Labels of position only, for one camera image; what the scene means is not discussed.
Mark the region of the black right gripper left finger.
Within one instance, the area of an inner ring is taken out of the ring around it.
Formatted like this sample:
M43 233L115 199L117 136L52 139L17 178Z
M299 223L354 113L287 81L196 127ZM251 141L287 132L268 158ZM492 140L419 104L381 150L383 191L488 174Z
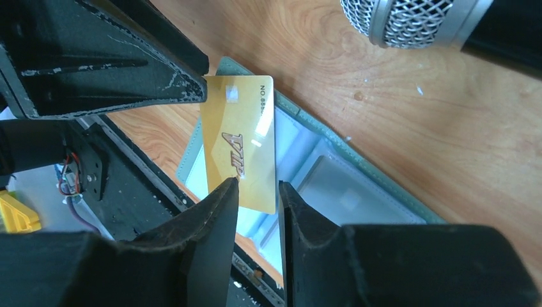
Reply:
M2 306L225 306L238 180L133 240L1 235Z

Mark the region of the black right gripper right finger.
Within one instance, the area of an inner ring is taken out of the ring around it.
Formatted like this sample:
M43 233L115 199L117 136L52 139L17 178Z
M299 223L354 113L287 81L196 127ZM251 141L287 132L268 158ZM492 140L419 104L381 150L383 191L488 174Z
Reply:
M286 306L539 306L511 243L476 224L346 224L279 182Z

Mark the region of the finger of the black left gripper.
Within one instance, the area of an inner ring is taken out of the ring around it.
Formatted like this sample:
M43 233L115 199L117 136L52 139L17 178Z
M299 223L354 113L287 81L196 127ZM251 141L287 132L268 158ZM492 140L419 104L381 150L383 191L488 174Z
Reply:
M17 118L71 120L202 103L205 75L124 35L108 1L2 1L1 105Z
M124 35L157 51L166 59L184 64L194 74L209 72L208 56L188 39L151 1L108 1L106 9Z

